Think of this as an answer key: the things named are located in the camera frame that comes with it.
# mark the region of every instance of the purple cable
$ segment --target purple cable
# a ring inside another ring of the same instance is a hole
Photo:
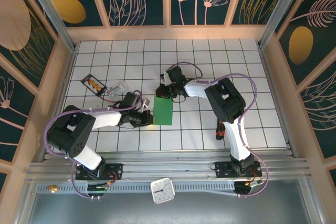
[[[168,69],[171,69],[171,68],[173,68],[173,67],[175,67],[175,66],[177,66],[178,64],[189,64],[189,65],[192,65],[192,66],[194,66],[195,68],[197,68],[199,71],[200,71],[200,73],[201,73],[201,76],[200,77],[196,77],[195,78],[195,81],[197,82],[197,83],[200,83],[200,84],[216,84],[216,83],[218,83],[219,81],[221,81],[221,80],[223,80],[224,78],[227,78],[227,77],[234,77],[234,76],[239,76],[239,77],[244,77],[244,78],[246,78],[247,80],[249,80],[250,82],[251,82],[251,84],[252,84],[252,86],[253,86],[253,88],[254,88],[254,97],[253,97],[253,100],[252,100],[252,103],[249,105],[249,107],[247,107],[247,109],[243,112],[243,114],[240,116],[240,118],[238,119],[238,129],[239,129],[239,136],[240,136],[240,139],[241,139],[241,141],[242,141],[242,143],[243,143],[243,146],[253,155],[253,156],[255,156],[257,159],[259,159],[260,160],[260,162],[264,165],[264,167],[265,167],[265,169],[266,169],[266,179],[265,179],[265,183],[264,183],[264,186],[259,190],[259,191],[257,191],[257,192],[255,192],[255,193],[253,193],[253,194],[248,194],[248,195],[244,195],[246,198],[247,197],[249,197],[249,196],[253,196],[253,195],[257,195],[257,194],[260,194],[265,188],[266,188],[266,186],[267,186],[267,184],[268,184],[268,177],[269,177],[269,171],[268,171],[268,167],[267,167],[267,165],[265,164],[265,162],[257,155],[257,154],[255,154],[247,145],[246,145],[246,143],[245,143],[245,141],[244,141],[244,139],[243,139],[243,134],[242,134],[242,128],[241,128],[241,122],[242,122],[242,120],[243,120],[243,118],[244,118],[244,116],[245,116],[245,114],[251,109],[251,107],[255,104],[255,102],[256,102],[256,100],[257,100],[257,94],[258,94],[258,91],[257,91],[257,86],[256,86],[256,84],[255,84],[255,82],[253,81],[253,79],[251,78],[251,77],[249,77],[249,76],[247,76],[247,75],[245,75],[245,74],[242,74],[242,73],[231,73],[231,74],[227,74],[227,75],[225,75],[225,76],[222,76],[222,77],[220,77],[220,78],[218,78],[218,79],[216,79],[216,80],[214,80],[214,81],[199,81],[198,80],[198,78],[201,78],[202,76],[203,76],[203,73],[202,73],[202,71],[201,71],[201,69],[198,67],[198,66],[196,66],[196,64],[193,64],[193,63],[191,63],[191,62],[186,62],[186,61],[181,61],[181,62],[178,62],[178,63],[176,63],[176,64],[174,64],[174,65],[172,65],[171,67],[169,67]]]
[[[49,147],[48,140],[47,140],[47,134],[48,134],[49,129],[51,128],[52,124],[53,124],[57,119],[59,119],[60,117],[65,116],[65,115],[68,115],[68,114],[79,113],[79,112],[88,113],[88,112],[125,111],[125,110],[131,110],[131,109],[135,108],[136,106],[138,106],[138,104],[139,104],[139,103],[141,102],[141,100],[142,100],[142,93],[141,93],[141,91],[140,91],[140,90],[135,90],[133,93],[135,93],[135,92],[139,93],[140,97],[139,97],[139,99],[137,100],[137,102],[135,103],[135,105],[133,105],[133,106],[131,106],[131,107],[129,107],[129,108],[124,108],[124,109],[113,109],[113,108],[110,109],[110,108],[105,108],[105,109],[93,109],[93,110],[71,110],[71,111],[66,111],[66,112],[63,112],[63,113],[58,114],[57,116],[55,116],[53,119],[51,119],[51,120],[49,121],[49,123],[48,123],[47,126],[46,126],[46,129],[44,130],[44,133],[43,133],[43,143],[44,143],[45,148],[47,149],[47,151],[48,151],[51,155],[54,155],[54,156],[60,156],[60,157],[65,157],[65,154],[63,154],[63,153],[56,153],[56,152],[52,151],[51,148]],[[81,197],[83,197],[83,198],[91,199],[91,197],[81,194],[81,193],[77,190],[77,188],[75,187],[75,182],[74,182],[74,180],[73,180],[73,171],[74,171],[75,164],[79,164],[79,162],[76,161],[76,160],[74,160],[73,158],[69,158],[69,159],[73,162],[73,164],[72,164],[72,168],[71,168],[71,178],[70,178],[70,180],[71,180],[71,183],[72,183],[72,186],[73,186],[75,192],[76,192],[79,196],[81,196]]]

